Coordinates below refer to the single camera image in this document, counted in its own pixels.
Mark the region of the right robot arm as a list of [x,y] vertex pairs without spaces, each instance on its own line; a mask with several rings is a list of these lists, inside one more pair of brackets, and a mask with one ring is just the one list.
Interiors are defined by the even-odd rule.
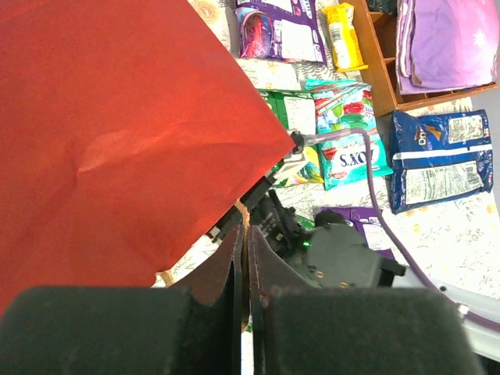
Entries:
[[243,202],[258,371],[458,374],[499,357],[497,312],[450,287],[425,288],[339,212],[307,228],[267,178]]

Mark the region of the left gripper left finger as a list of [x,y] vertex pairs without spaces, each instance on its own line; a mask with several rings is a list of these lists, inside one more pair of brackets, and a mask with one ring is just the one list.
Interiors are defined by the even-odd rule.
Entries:
[[1,320],[4,374],[238,374],[242,226],[160,287],[35,287]]

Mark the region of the blue chips bag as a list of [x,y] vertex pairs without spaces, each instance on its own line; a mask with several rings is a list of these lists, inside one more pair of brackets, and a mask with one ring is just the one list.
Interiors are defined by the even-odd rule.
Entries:
[[394,214],[491,192],[493,148],[485,110],[391,118]]

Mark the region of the wooden tray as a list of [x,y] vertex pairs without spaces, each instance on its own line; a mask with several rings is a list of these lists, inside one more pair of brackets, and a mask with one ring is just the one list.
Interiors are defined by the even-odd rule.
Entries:
[[373,108],[377,117],[394,110],[414,110],[495,89],[496,83],[463,90],[403,95],[397,83],[395,16],[372,12],[365,1],[350,1],[355,7],[353,24],[359,39],[362,58],[368,68],[361,71],[362,80],[372,86]]

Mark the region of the yellow snack packet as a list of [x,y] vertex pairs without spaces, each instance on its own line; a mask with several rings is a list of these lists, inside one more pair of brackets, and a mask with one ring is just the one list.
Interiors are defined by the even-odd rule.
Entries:
[[322,8],[326,17],[333,62],[338,72],[366,70],[354,28],[355,7],[347,2]]

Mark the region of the green yellow snack bag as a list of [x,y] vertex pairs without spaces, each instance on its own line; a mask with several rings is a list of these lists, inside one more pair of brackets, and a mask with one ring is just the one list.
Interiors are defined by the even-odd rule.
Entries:
[[[264,91],[259,92],[272,109],[275,116],[284,126],[286,131],[298,130],[302,134],[310,135],[316,133],[315,103],[311,94],[305,91]],[[305,147],[308,163],[300,172],[301,177],[307,179],[306,184],[322,184],[323,178],[320,172],[320,161],[315,147]],[[273,168],[275,173],[282,165],[282,160]],[[276,186],[279,188],[293,185]]]

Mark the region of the purple snack packet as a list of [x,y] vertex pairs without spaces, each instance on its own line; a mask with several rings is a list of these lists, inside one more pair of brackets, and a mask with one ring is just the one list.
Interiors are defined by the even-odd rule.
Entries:
[[395,260],[390,238],[380,225],[377,211],[368,207],[321,207],[322,212],[340,214],[345,222],[354,227],[366,240],[368,247],[386,259]]
[[241,58],[327,63],[314,1],[236,1],[234,11]]

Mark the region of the red paper bag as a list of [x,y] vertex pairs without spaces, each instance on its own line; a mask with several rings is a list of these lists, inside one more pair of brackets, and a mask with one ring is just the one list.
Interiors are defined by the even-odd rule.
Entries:
[[2,307],[151,286],[292,147],[188,2],[2,2]]

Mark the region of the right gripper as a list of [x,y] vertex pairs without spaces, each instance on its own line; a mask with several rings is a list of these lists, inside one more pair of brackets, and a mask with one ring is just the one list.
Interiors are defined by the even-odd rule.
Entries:
[[238,201],[242,207],[233,205],[206,233],[212,242],[222,241],[234,225],[243,223],[247,213],[249,223],[262,231],[281,258],[304,258],[309,243],[308,231],[298,222],[295,209],[280,202],[273,189],[276,181],[274,172],[261,177]]

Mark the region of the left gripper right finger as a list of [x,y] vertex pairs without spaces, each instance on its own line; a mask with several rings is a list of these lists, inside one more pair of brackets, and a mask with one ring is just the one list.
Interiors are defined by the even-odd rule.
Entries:
[[257,374],[481,374],[457,309],[425,288],[317,288],[248,230]]

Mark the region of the green white snack packet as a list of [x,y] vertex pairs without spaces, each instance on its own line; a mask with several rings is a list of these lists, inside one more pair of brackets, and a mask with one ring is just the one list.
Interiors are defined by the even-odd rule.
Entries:
[[348,134],[317,145],[323,186],[329,191],[367,178],[366,162],[373,175],[393,174],[377,130],[371,86],[356,80],[313,80],[305,89],[315,103],[316,132]]

